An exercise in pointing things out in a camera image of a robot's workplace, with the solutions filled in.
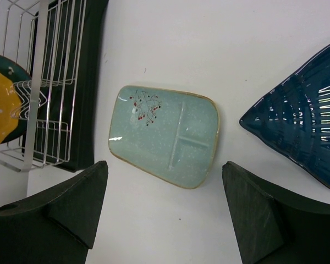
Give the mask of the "dark blue leaf dish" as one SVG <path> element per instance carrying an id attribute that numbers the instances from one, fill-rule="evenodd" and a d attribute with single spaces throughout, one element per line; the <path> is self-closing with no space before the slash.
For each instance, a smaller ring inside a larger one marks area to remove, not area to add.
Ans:
<path id="1" fill-rule="evenodd" d="M 330 189 L 330 44 L 262 96 L 239 124 Z"/>

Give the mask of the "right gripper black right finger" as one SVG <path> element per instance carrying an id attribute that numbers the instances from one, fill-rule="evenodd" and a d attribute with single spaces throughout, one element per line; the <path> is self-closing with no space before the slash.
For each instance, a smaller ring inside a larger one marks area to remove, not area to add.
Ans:
<path id="1" fill-rule="evenodd" d="M 330 204 L 231 161 L 222 180 L 242 263 L 330 263 Z"/>

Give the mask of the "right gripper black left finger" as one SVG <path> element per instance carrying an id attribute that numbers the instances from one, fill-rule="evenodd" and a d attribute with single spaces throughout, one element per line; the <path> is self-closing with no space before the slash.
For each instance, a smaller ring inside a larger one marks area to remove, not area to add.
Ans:
<path id="1" fill-rule="evenodd" d="M 78 175 L 0 207 L 0 263 L 85 263 L 108 180 L 99 161 Z"/>

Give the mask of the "light green divided tray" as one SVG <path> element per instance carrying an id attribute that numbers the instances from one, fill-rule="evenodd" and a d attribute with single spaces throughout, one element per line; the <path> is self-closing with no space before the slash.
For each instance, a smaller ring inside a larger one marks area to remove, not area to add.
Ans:
<path id="1" fill-rule="evenodd" d="M 217 106 L 208 97 L 127 85 L 115 100 L 108 147 L 144 172 L 196 189 L 211 168 L 219 125 Z"/>

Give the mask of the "teal round plate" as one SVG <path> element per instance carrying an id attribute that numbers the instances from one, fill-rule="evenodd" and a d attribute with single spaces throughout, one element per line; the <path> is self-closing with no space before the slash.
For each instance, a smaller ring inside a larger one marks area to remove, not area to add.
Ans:
<path id="1" fill-rule="evenodd" d="M 16 62 L 2 55 L 0 55 L 0 73 L 13 82 L 14 90 L 21 100 L 21 104 L 19 106 L 21 107 L 22 104 L 25 102 L 25 100 L 23 99 L 23 93 L 18 91 L 16 84 L 20 81 L 31 80 L 30 74 L 20 65 L 18 65 Z M 17 107 L 15 110 L 11 112 L 11 116 L 13 118 L 18 119 L 18 126 L 13 132 L 11 132 L 4 139 L 4 141 L 1 144 L 15 140 L 21 137 L 26 132 L 27 121 L 19 118 L 20 115 L 19 107 Z"/>

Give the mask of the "yellow dotted plate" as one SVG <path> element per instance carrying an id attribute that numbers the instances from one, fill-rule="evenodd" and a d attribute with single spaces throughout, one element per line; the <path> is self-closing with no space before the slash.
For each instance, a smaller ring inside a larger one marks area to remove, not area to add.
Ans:
<path id="1" fill-rule="evenodd" d="M 18 126 L 18 119 L 11 112 L 19 107 L 21 100 L 11 80 L 0 73 L 0 144 Z"/>

